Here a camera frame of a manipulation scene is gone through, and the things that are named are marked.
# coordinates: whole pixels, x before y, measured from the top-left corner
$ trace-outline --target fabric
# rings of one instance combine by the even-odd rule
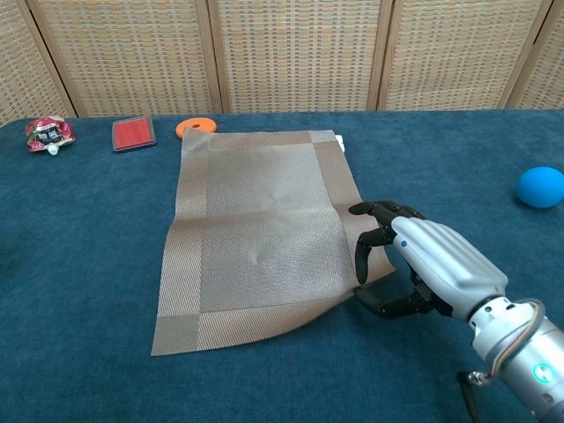
[[[335,134],[187,130],[163,257],[153,355],[294,330],[348,299],[354,250],[373,218]],[[392,271],[383,248],[370,279]]]
[[[154,116],[157,145],[113,153],[112,123],[71,119],[56,156],[31,120],[0,128],[2,423],[464,423],[472,330],[436,312],[384,320],[355,298],[280,337],[152,357],[160,274],[192,116]],[[331,129],[363,199],[408,204],[463,234],[564,327],[564,204],[515,200],[529,167],[564,168],[564,110],[211,115],[219,132]],[[409,293],[409,271],[375,286]],[[534,423],[502,383],[475,390],[484,422]]]

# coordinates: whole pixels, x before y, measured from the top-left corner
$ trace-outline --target red case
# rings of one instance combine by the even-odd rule
[[[134,117],[115,121],[112,129],[114,152],[127,152],[157,144],[150,117]]]

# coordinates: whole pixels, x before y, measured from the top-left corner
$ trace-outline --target robotic hand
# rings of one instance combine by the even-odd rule
[[[490,367],[487,373],[460,372],[466,407],[478,421],[471,387],[502,379],[541,423],[564,423],[564,333],[545,317],[542,302],[510,301],[508,278],[462,235],[390,201],[364,202],[349,209],[374,216],[380,227],[360,235],[355,296],[373,313],[393,318],[436,309],[468,323],[472,346]],[[412,294],[377,301],[364,285],[372,247],[393,244],[411,269]]]

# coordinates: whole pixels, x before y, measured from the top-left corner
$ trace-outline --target wire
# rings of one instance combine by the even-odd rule
[[[496,378],[501,367],[505,361],[513,354],[517,353],[525,344],[526,341],[531,339],[535,334],[538,327],[545,317],[545,306],[544,304],[536,299],[526,299],[521,301],[516,301],[517,303],[529,303],[533,306],[533,317],[529,320],[529,324],[523,329],[523,331],[515,338],[504,350],[502,350],[497,357],[493,360],[490,371],[488,372],[486,378],[493,380]]]

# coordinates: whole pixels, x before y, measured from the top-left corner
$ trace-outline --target blue carpet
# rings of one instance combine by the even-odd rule
[[[151,358],[161,258],[188,116],[154,117],[158,145],[114,154],[113,118],[31,154],[0,129],[0,421],[465,422],[458,370],[484,369],[464,323],[385,321],[355,299],[283,337]],[[367,200],[410,204],[465,235],[564,328],[564,218],[514,198],[537,165],[564,168],[564,111],[215,115],[224,132],[334,130]],[[407,293],[408,271],[378,287]],[[485,422],[532,422],[501,383]]]

